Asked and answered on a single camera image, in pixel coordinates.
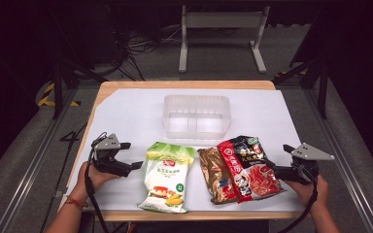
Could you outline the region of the wooden table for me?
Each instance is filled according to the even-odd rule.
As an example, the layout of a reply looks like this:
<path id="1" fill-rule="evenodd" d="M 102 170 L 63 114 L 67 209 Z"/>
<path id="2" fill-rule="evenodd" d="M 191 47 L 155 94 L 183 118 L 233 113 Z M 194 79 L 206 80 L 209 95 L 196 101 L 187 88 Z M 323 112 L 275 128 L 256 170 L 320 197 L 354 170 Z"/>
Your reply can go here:
<path id="1" fill-rule="evenodd" d="M 175 89 L 256 89 L 256 90 L 277 90 L 268 81 L 170 81 L 170 82 L 105 82 L 102 83 L 95 99 L 88 123 L 94 118 L 95 108 L 115 91 L 123 88 L 175 88 Z M 302 211 L 295 212 L 260 212 L 260 211 L 194 211 L 188 214 L 165 214 L 149 211 L 105 211 L 101 210 L 103 218 L 107 221 L 146 221 L 146 220 L 204 220 L 204 219 L 268 219 L 268 218 L 293 218 L 299 216 Z"/>

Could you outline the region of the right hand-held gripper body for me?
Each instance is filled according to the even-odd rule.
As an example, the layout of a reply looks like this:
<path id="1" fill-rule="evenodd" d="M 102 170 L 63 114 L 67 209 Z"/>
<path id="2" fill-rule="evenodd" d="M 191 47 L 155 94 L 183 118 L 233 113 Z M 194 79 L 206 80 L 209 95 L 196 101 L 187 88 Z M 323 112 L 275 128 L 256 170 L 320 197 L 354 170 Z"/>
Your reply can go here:
<path id="1" fill-rule="evenodd" d="M 289 167 L 277 166 L 275 177 L 282 181 L 291 181 L 303 185 L 310 184 L 320 173 L 318 161 L 334 161 L 335 156 L 306 143 L 294 148 L 290 153 L 292 162 Z"/>

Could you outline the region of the black metal stand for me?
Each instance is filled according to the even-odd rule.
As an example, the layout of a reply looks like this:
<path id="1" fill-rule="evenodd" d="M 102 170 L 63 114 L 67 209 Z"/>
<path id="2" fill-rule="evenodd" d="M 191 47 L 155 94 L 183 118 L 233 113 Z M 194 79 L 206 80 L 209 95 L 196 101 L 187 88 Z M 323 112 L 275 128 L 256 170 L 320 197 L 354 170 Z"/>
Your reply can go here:
<path id="1" fill-rule="evenodd" d="M 66 83 L 69 88 L 77 88 L 80 84 L 78 76 L 75 74 L 75 71 L 78 70 L 79 72 L 83 73 L 84 75 L 88 76 L 90 79 L 95 80 L 97 82 L 103 83 L 106 82 L 107 79 L 101 77 L 100 75 L 90 71 L 89 69 L 84 68 L 83 66 L 79 65 L 68 59 L 60 59 L 53 63 L 52 66 L 52 73 L 53 73 L 53 83 L 54 83 L 54 103 L 55 103 L 55 110 L 53 114 L 53 119 L 57 119 L 63 109 L 64 101 L 63 101 L 63 94 L 62 94 L 62 84 Z"/>
<path id="2" fill-rule="evenodd" d="M 318 110 L 322 118 L 326 118 L 325 105 L 326 105 L 326 91 L 327 91 L 327 66 L 326 63 L 319 59 L 313 59 L 304 62 L 295 68 L 290 69 L 285 73 L 279 73 L 275 76 L 272 81 L 273 84 L 282 83 L 289 78 L 292 78 L 301 71 L 305 71 L 305 75 L 300 81 L 300 86 L 304 89 L 311 89 L 316 82 L 319 83 L 319 93 L 318 93 Z"/>

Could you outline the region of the person's left hand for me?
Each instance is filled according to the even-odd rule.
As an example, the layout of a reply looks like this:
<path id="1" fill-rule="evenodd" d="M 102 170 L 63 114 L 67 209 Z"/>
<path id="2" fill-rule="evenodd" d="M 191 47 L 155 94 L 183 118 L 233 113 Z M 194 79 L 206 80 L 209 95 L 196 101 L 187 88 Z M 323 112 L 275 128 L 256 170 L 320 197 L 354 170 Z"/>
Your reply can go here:
<path id="1" fill-rule="evenodd" d="M 89 165 L 87 162 L 84 162 L 80 168 L 78 180 L 71 192 L 71 196 L 76 200 L 84 202 L 88 198 L 90 183 L 92 184 L 93 191 L 97 191 L 104 183 L 118 178 L 119 176 L 117 175 L 100 172 L 93 164 Z"/>

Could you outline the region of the white paper sheet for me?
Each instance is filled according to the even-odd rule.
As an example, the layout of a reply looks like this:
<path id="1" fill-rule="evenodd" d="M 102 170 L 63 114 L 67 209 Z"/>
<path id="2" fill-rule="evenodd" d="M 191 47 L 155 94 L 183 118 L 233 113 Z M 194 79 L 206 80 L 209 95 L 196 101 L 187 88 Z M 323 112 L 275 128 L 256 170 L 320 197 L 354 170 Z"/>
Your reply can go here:
<path id="1" fill-rule="evenodd" d="M 230 102 L 231 125 L 220 140 L 174 140 L 166 137 L 162 118 L 164 97 L 170 94 L 225 96 Z M 115 91 L 100 103 L 94 118 L 86 129 L 86 140 L 77 162 L 80 167 L 87 161 L 91 143 L 101 133 L 116 133 L 121 142 L 130 142 L 129 150 L 121 150 L 117 160 L 125 163 L 145 160 L 146 151 L 153 143 L 165 142 L 195 148 L 215 147 L 218 143 L 240 135 L 256 136 L 266 155 L 277 165 L 289 166 L 291 157 L 283 145 L 299 146 L 298 138 L 288 107 L 279 90 L 256 89 L 175 89 L 175 88 L 123 88 Z M 138 208 L 147 197 L 143 168 L 130 173 L 128 178 L 107 182 L 95 192 L 101 210 L 144 212 Z M 294 191 L 282 184 L 286 191 L 275 196 L 240 204 L 214 205 L 205 184 L 199 156 L 190 167 L 186 180 L 188 214 L 194 211 L 260 211 L 295 212 L 304 208 Z"/>

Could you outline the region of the aluminium floor rail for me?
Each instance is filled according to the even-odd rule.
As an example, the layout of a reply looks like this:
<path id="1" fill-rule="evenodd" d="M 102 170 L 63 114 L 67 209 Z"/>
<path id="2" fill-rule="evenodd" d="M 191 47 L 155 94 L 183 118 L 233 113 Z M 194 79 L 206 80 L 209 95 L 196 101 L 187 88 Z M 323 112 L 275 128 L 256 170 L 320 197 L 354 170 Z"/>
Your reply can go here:
<path id="1" fill-rule="evenodd" d="M 356 208 L 365 225 L 365 228 L 369 233 L 373 233 L 373 210 L 370 207 L 370 204 L 366 196 L 364 195 L 363 190 L 361 189 L 361 185 L 358 183 L 356 176 L 351 166 L 349 165 L 340 145 L 338 144 L 335 134 L 333 133 L 329 123 L 322 117 L 322 114 L 317 107 L 318 101 L 314 96 L 313 91 L 310 89 L 306 89 L 304 91 L 304 94 L 321 125 L 326 140 L 329 142 L 332 153 L 335 156 L 336 166 L 356 205 Z"/>
<path id="2" fill-rule="evenodd" d="M 18 183 L 17 190 L 13 195 L 11 202 L 7 206 L 4 214 L 0 219 L 0 233 L 8 233 L 14 221 L 33 185 L 36 180 L 36 177 L 42 167 L 42 164 L 47 156 L 50 142 L 52 141 L 53 135 L 55 134 L 56 130 L 60 122 L 62 121 L 67 109 L 69 108 L 71 102 L 73 101 L 74 97 L 76 96 L 77 90 L 71 89 L 65 91 L 64 100 L 62 102 L 63 109 L 58 114 L 56 119 L 52 119 L 50 124 L 47 128 L 47 131 L 44 134 L 43 140 L 40 143 L 37 151 L 34 154 L 33 159 L 31 160 L 30 164 L 27 167 L 25 174 L 23 175 L 22 179 Z"/>

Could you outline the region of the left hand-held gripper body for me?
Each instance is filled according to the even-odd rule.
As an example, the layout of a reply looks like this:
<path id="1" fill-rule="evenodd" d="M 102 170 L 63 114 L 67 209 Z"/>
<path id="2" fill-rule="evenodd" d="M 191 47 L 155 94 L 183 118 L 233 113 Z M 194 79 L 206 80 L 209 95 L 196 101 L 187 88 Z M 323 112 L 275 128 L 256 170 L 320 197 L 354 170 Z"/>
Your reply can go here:
<path id="1" fill-rule="evenodd" d="M 121 150 L 116 134 L 101 136 L 94 140 L 92 148 L 94 149 L 94 166 L 98 171 L 120 177 L 129 175 L 130 165 L 116 160 L 116 155 Z"/>

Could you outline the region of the yellow black hazard tape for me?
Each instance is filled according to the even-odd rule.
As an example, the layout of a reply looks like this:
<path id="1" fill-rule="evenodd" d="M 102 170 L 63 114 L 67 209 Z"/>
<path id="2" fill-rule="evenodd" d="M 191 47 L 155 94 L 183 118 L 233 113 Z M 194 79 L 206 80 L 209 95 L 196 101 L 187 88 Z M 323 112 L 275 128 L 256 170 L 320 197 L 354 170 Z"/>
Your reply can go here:
<path id="1" fill-rule="evenodd" d="M 50 101 L 49 97 L 51 95 L 51 92 L 54 90 L 54 82 L 50 82 L 48 86 L 45 88 L 44 93 L 41 97 L 41 99 L 38 101 L 39 106 L 51 106 L 55 107 L 56 104 L 54 101 Z"/>

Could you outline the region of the brown gold snack packet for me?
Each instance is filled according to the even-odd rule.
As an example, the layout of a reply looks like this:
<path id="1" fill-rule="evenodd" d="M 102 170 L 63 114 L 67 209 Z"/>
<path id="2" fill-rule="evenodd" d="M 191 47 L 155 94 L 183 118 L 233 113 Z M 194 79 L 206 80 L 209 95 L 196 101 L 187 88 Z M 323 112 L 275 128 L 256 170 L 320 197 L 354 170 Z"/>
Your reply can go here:
<path id="1" fill-rule="evenodd" d="M 229 169 L 216 148 L 198 150 L 201 171 L 215 205 L 238 201 Z"/>

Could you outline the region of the grey metal stand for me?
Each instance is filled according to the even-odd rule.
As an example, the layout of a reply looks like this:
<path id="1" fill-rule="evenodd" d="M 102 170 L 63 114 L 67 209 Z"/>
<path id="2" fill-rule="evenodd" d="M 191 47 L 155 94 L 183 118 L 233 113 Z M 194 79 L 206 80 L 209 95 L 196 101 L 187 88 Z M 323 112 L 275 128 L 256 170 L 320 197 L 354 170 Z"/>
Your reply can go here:
<path id="1" fill-rule="evenodd" d="M 261 56 L 259 46 L 269 16 L 270 7 L 255 12 L 189 12 L 186 6 L 182 8 L 181 31 L 182 43 L 180 50 L 180 73 L 187 71 L 187 30 L 189 28 L 254 28 L 256 35 L 249 42 L 258 72 L 264 74 L 266 66 Z"/>

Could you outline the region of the red black snack packet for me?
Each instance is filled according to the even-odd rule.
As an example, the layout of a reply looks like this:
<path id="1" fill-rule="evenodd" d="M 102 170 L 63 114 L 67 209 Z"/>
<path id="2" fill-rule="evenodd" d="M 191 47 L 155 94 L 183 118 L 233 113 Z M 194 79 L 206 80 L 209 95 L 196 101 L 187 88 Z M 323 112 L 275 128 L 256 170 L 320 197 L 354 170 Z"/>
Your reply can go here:
<path id="1" fill-rule="evenodd" d="M 229 170 L 239 203 L 284 191 L 274 171 L 266 165 L 268 157 L 257 137 L 238 136 L 221 142 L 217 148 Z"/>

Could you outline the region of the clear plastic container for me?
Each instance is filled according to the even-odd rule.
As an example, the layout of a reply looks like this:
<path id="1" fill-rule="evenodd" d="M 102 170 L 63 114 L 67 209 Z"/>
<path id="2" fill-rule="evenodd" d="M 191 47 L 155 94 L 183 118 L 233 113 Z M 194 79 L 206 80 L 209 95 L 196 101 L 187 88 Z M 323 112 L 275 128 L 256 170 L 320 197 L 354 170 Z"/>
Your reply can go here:
<path id="1" fill-rule="evenodd" d="M 231 125 L 230 101 L 226 96 L 167 95 L 162 124 L 171 139 L 217 140 Z"/>

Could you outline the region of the green white snack packet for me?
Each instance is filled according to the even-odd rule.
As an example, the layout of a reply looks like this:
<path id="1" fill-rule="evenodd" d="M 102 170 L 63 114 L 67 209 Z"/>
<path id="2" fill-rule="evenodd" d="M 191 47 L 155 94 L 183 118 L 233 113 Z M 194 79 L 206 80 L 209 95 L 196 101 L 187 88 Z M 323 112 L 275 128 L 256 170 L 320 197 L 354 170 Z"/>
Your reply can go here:
<path id="1" fill-rule="evenodd" d="M 191 147 L 156 142 L 147 149 L 143 210 L 184 214 L 187 174 L 196 150 Z"/>

